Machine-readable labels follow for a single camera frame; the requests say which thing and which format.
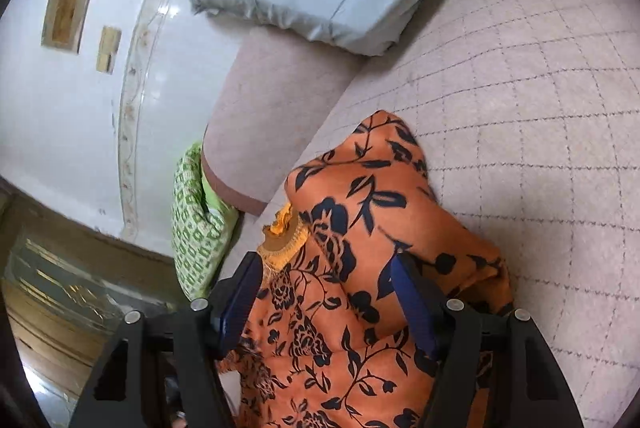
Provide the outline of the pink quilted bed bolster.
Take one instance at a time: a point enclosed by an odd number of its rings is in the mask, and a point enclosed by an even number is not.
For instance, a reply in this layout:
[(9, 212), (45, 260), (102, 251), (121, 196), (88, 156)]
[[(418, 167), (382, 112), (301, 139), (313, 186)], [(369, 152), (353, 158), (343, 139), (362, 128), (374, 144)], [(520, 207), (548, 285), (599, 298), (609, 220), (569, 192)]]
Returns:
[(293, 32), (250, 30), (203, 136), (201, 165), (217, 196), (262, 214), (363, 63)]

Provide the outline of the pink quilted bed cover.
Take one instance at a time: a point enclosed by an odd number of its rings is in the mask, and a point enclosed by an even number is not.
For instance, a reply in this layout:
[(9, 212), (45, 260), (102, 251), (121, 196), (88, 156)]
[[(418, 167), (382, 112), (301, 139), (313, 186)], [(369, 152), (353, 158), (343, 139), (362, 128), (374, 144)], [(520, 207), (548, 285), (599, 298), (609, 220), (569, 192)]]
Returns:
[[(614, 426), (639, 389), (639, 0), (425, 0), (288, 174), (377, 111), (408, 125), (439, 206), (499, 250), (501, 315), (529, 310), (584, 424)], [(277, 202), (303, 236), (266, 281), (307, 237), (288, 174)]]

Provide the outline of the green white patterned pillow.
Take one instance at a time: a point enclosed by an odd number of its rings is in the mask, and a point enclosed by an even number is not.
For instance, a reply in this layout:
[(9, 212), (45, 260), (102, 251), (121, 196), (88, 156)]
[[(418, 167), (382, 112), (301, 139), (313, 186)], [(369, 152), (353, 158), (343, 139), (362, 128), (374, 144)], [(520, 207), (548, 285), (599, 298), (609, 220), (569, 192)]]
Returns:
[(171, 206), (171, 246), (178, 283), (188, 300), (203, 298), (227, 255), (239, 211), (210, 187), (202, 166), (202, 144), (178, 160)]

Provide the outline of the large gold wall plate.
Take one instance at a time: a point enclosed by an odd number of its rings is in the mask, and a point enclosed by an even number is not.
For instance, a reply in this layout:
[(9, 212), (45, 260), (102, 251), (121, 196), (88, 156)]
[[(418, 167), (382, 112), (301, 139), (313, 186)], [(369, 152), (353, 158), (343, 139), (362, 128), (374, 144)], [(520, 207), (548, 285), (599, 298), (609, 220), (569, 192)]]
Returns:
[(48, 0), (41, 45), (78, 54), (90, 0)]

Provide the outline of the small gold wall switch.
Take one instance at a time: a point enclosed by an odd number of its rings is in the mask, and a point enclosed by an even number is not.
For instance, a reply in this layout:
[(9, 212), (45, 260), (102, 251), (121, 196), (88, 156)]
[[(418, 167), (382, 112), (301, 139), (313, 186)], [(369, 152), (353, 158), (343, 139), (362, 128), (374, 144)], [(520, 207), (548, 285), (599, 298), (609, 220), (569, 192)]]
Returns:
[(122, 32), (115, 27), (104, 26), (96, 55), (96, 70), (111, 74), (115, 65), (115, 57), (119, 49)]

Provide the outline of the dark wooden cabinet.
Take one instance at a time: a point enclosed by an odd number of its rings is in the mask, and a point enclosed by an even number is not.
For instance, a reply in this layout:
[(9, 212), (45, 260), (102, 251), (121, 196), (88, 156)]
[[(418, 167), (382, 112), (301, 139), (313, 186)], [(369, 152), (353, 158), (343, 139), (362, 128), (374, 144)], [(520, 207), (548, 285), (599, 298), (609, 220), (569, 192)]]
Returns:
[(1, 184), (1, 297), (48, 427), (70, 423), (103, 346), (132, 310), (175, 310), (172, 261), (88, 229)]

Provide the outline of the orange black floral garment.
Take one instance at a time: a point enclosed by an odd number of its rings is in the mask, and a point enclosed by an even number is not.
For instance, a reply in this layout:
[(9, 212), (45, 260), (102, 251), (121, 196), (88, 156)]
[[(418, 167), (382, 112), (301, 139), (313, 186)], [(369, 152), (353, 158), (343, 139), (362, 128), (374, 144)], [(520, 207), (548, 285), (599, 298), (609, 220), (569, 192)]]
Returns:
[(418, 141), (377, 111), (294, 169), (285, 192), (307, 235), (258, 292), (228, 366), (241, 427), (413, 427), (438, 366), (416, 345), (392, 286), (411, 255), (448, 297), (512, 309), (499, 250), (437, 203)]

